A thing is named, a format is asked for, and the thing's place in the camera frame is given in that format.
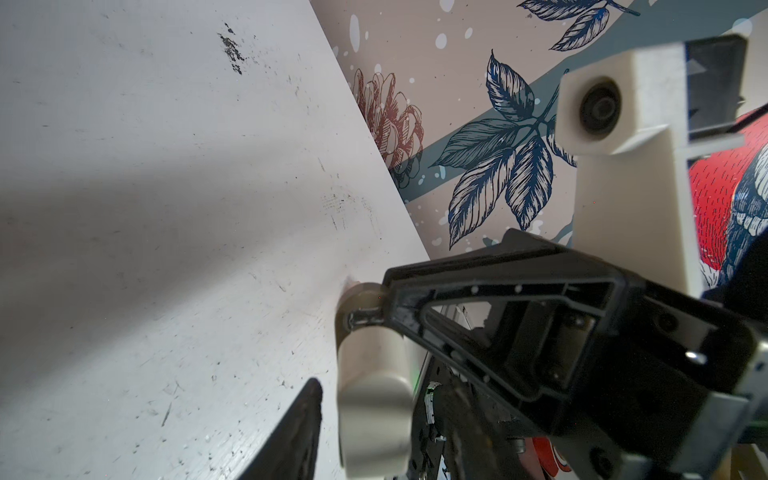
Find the white pink stapler body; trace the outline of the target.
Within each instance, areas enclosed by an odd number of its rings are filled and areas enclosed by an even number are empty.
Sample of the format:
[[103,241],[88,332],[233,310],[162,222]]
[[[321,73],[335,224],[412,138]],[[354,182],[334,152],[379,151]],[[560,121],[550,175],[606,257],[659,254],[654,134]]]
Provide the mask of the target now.
[[337,304],[338,440],[348,479],[403,475],[411,457],[413,385],[406,342],[384,325],[386,289],[349,280]]

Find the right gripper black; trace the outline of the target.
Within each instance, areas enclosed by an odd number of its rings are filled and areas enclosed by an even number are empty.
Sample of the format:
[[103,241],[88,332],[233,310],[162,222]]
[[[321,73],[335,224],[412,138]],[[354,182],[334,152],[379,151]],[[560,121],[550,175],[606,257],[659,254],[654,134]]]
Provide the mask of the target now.
[[767,400],[762,309],[630,282],[516,230],[353,288],[344,328],[366,326],[457,370],[583,479],[707,479]]

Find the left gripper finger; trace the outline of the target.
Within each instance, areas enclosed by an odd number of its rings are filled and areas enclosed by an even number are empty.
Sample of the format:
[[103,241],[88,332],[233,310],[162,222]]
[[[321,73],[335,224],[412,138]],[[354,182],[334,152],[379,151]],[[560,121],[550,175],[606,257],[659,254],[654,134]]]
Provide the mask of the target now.
[[319,380],[310,378],[239,479],[312,480],[321,432],[322,399]]

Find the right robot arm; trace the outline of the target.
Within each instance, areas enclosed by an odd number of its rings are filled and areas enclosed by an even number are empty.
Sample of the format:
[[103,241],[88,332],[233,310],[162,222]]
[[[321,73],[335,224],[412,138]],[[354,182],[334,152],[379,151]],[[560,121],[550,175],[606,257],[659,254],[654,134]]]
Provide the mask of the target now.
[[767,239],[694,298],[517,230],[354,287],[336,335],[378,327],[465,384],[434,430],[455,478],[518,469],[504,433],[543,437],[581,479],[710,479],[767,444]]

